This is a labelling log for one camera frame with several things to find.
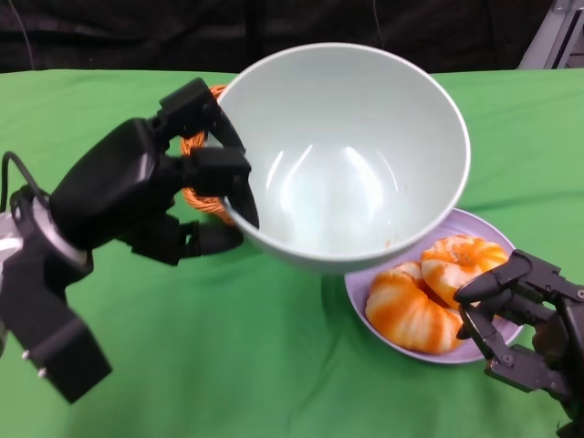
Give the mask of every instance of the green tablecloth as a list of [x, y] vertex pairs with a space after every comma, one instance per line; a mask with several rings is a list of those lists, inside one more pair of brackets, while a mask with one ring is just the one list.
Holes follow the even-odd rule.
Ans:
[[[1, 149], [18, 152], [50, 191], [110, 129], [151, 115], [196, 76], [3, 75]], [[202, 76], [210, 85], [232, 77]], [[584, 70], [437, 79], [473, 146], [460, 206], [584, 282]], [[22, 183], [16, 172], [11, 181]], [[177, 201], [183, 220], [199, 215]], [[112, 243], [68, 295], [114, 371], [68, 406], [10, 339], [0, 360], [2, 437], [550, 438], [566, 421], [545, 393], [485, 377], [484, 363], [441, 367], [388, 348], [354, 315], [342, 278], [300, 271], [251, 245], [172, 268]]]

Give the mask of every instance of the dark background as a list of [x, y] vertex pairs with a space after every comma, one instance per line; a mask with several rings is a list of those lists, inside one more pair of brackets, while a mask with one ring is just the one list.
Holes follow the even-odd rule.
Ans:
[[[238, 72], [306, 43], [380, 47], [372, 0], [13, 0], [36, 69]], [[428, 72], [516, 68], [552, 0], [377, 0], [384, 48]], [[30, 69], [0, 0], [0, 72]]]

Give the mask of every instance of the lavender plate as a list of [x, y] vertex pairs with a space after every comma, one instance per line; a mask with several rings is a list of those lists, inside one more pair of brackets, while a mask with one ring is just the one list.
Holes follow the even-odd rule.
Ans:
[[[482, 360], [483, 355], [470, 339], [464, 342], [463, 345], [461, 345], [458, 349], [439, 355], [424, 354], [398, 347], [392, 342], [386, 340], [375, 330], [375, 328], [371, 326], [365, 316], [365, 305], [367, 303], [370, 284], [373, 281], [373, 278], [378, 273], [380, 273], [380, 271], [397, 266], [403, 262], [419, 260], [422, 251], [431, 247], [436, 240], [455, 234], [483, 237], [485, 240], [500, 244], [508, 254], [511, 254], [511, 252], [513, 252], [515, 249], [513, 244], [511, 244], [511, 242], [509, 242], [509, 240], [499, 230], [485, 222], [483, 219], [463, 210], [454, 209], [444, 220], [444, 222], [442, 222], [433, 232], [427, 235], [418, 245], [412, 247], [410, 250], [400, 254], [383, 265], [376, 266], [364, 271], [354, 272], [345, 276], [345, 286], [347, 288], [347, 293], [349, 294], [350, 302], [353, 305], [353, 308], [355, 308], [355, 311], [359, 315], [361, 321], [363, 321], [363, 324], [367, 326], [371, 333], [373, 333], [381, 341], [385, 342], [389, 346], [395, 348], [398, 351], [401, 351], [403, 354], [407, 354], [408, 356], [419, 360], [448, 365]], [[521, 327], [518, 327], [515, 324], [500, 318], [495, 319], [494, 325], [496, 326], [497, 330], [501, 332], [503, 339], [507, 344], [512, 342], [521, 331]]]

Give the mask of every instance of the woven basket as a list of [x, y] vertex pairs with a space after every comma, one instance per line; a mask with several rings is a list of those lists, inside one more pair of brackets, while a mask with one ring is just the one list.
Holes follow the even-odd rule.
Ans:
[[[226, 85], [215, 85], [211, 87], [210, 90], [213, 93], [213, 96], [218, 98], [225, 87]], [[181, 139], [182, 155], [189, 155], [193, 149], [202, 148], [204, 146], [205, 134], [205, 132], [199, 132], [190, 139]], [[182, 194], [191, 207], [204, 213], [214, 214], [221, 218], [226, 224], [231, 225], [234, 223], [231, 216], [225, 211], [219, 198], [200, 198], [197, 196], [197, 193], [190, 188], [182, 189]]]

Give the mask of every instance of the robotic hand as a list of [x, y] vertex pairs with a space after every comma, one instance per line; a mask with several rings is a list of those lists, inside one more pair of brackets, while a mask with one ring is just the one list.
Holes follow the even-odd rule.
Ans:
[[[40, 377], [75, 402], [111, 368], [88, 326], [68, 307], [65, 289], [93, 270], [91, 251], [118, 239], [132, 252], [177, 265], [185, 257], [243, 241], [222, 224], [179, 224], [166, 211], [192, 187], [217, 196], [258, 227], [245, 149], [208, 87], [197, 79], [161, 101], [151, 119], [127, 120], [94, 146], [48, 196], [12, 152], [2, 161], [2, 199], [14, 161], [27, 185], [0, 213], [0, 354], [12, 332]], [[169, 141], [211, 132], [223, 148], [166, 155]]]
[[[521, 391], [544, 390], [558, 400], [572, 421], [558, 430], [558, 436], [580, 438], [584, 436], [584, 287], [570, 283], [559, 271], [514, 251], [506, 263], [454, 295], [464, 323], [458, 337], [472, 338], [487, 360], [488, 376]], [[534, 350], [508, 347], [492, 324], [494, 315], [535, 327]]]

